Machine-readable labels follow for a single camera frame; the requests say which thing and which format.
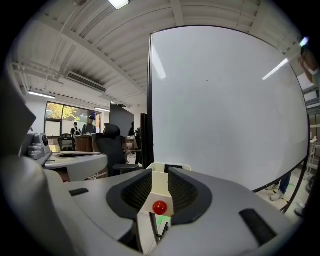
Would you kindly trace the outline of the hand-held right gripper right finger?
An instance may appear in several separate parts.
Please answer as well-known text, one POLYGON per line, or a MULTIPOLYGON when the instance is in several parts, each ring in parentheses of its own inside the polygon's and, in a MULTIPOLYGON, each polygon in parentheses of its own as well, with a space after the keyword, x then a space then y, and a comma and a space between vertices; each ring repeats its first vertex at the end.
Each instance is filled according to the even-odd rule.
POLYGON ((274 256, 299 225, 246 187, 170 167, 174 214, 150 256, 274 256))

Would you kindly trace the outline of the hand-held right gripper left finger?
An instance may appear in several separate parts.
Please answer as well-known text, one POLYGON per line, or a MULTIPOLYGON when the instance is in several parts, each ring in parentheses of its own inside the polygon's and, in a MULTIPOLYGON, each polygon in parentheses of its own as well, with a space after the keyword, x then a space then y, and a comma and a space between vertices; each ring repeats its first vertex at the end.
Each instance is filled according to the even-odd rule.
POLYGON ((152 187, 152 171, 137 170, 96 180, 64 183, 45 170, 55 210, 74 256, 143 256, 137 224, 152 187))

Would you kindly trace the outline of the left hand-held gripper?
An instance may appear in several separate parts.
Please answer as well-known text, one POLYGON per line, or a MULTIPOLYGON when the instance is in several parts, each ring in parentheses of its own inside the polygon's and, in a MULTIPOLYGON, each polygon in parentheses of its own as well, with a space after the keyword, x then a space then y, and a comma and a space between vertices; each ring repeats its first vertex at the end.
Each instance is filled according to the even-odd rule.
POLYGON ((45 133, 28 133, 18 155, 31 158, 45 169, 58 172, 63 181, 70 182, 91 178, 108 165, 108 157, 100 152, 53 152, 45 133))

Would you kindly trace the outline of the pale yellow plastic bin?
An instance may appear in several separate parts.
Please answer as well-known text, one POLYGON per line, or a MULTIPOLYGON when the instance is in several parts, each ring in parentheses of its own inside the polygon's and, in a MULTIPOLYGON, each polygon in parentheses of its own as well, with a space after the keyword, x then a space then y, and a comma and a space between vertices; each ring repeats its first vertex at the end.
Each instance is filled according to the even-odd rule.
POLYGON ((143 214, 153 213, 158 216, 171 217, 174 214, 173 199, 169 192, 169 167, 179 168, 186 171, 192 171, 189 165, 185 164, 175 164, 175 163, 160 163, 154 162, 148 168, 152 170, 152 186, 151 192, 147 197, 144 205, 141 208, 143 214), (166 204, 167 210, 165 213, 155 213, 153 210, 153 205, 157 201, 162 201, 166 204))

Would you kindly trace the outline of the large white board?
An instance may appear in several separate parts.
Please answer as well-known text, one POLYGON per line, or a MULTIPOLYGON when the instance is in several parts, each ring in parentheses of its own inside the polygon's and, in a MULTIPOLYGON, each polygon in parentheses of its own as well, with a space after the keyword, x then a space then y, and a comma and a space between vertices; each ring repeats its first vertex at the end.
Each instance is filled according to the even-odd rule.
POLYGON ((256 194, 308 156, 298 78, 283 54, 243 32, 183 26, 150 37, 149 153, 155 163, 256 194))

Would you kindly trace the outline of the brown wooden desk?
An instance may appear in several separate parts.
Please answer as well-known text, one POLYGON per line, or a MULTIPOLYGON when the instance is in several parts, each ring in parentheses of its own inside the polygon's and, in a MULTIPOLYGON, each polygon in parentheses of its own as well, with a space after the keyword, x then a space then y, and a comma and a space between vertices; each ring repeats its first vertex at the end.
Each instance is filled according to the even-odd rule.
POLYGON ((96 135, 77 135, 75 138, 75 150, 77 152, 99 153, 100 150, 96 144, 96 135))

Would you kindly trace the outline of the black mesh office chair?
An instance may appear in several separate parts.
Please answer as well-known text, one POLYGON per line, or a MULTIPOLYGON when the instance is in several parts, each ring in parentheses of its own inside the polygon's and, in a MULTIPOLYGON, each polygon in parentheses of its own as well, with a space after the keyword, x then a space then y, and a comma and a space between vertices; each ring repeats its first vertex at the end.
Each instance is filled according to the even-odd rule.
POLYGON ((57 140, 61 152, 76 151, 75 140, 71 134, 63 133, 57 140))

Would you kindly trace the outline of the large window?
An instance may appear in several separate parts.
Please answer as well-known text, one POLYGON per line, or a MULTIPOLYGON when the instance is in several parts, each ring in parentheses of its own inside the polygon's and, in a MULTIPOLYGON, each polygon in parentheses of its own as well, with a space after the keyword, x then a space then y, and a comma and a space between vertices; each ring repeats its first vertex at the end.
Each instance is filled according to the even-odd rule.
POLYGON ((93 125, 96 127, 96 132, 101 132, 101 112, 48 101, 45 109, 44 133, 48 137, 70 134, 74 123, 77 123, 77 127, 82 131, 90 116, 94 117, 93 125))

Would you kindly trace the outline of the large black screen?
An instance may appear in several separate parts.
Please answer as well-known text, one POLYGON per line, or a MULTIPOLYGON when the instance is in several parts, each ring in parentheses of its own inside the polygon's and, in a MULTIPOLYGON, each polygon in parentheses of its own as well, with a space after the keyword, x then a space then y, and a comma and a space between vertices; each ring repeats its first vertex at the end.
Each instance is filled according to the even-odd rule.
POLYGON ((133 122, 134 115, 131 112, 115 103, 110 105, 109 123, 119 127, 122 137, 129 135, 133 122))

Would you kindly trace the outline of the red ball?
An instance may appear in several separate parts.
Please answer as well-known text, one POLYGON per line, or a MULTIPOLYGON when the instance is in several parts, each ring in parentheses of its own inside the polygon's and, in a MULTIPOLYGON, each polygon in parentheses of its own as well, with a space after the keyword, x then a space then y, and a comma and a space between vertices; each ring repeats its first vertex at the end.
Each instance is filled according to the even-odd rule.
POLYGON ((157 200, 154 202, 152 210, 156 215, 164 216, 168 210, 168 205, 162 200, 157 200))

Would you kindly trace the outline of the green floor tape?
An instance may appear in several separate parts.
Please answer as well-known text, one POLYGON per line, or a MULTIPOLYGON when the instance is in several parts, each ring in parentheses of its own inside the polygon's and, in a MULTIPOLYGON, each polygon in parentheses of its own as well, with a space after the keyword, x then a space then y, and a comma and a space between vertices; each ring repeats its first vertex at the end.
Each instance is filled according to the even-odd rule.
POLYGON ((164 215, 157 215, 156 216, 156 223, 158 226, 160 226, 162 224, 162 222, 171 222, 171 217, 168 216, 164 216, 164 215))

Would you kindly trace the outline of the black flat panel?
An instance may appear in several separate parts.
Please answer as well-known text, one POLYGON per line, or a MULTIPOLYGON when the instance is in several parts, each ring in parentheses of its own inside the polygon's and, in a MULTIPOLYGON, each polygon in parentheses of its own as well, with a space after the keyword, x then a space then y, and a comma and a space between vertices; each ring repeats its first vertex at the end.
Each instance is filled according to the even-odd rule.
POLYGON ((144 168, 147 167, 148 154, 147 154, 147 114, 140 114, 140 137, 141 137, 141 154, 142 154, 142 165, 144 168))

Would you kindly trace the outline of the ceiling air conditioner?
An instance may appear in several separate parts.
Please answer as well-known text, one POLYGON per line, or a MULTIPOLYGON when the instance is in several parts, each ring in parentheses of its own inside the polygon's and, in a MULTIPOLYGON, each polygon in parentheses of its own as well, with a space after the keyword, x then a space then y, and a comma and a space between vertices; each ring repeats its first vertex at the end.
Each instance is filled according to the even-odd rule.
POLYGON ((81 84, 87 88, 91 88, 95 91, 98 91, 98 92, 101 92, 101 93, 105 93, 106 92, 106 88, 104 88, 102 85, 84 77, 84 76, 81 76, 77 73, 74 73, 72 71, 69 71, 67 73, 67 76, 66 76, 67 79, 73 81, 73 82, 76 82, 78 84, 81 84))

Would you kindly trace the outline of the white metal rack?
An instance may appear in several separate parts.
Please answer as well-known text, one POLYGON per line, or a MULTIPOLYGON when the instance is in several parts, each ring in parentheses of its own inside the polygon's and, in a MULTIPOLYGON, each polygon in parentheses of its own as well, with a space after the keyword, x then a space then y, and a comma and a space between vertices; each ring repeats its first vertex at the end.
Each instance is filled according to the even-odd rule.
POLYGON ((310 124, 309 157, 306 169, 307 179, 314 176, 320 163, 320 106, 308 109, 310 124))

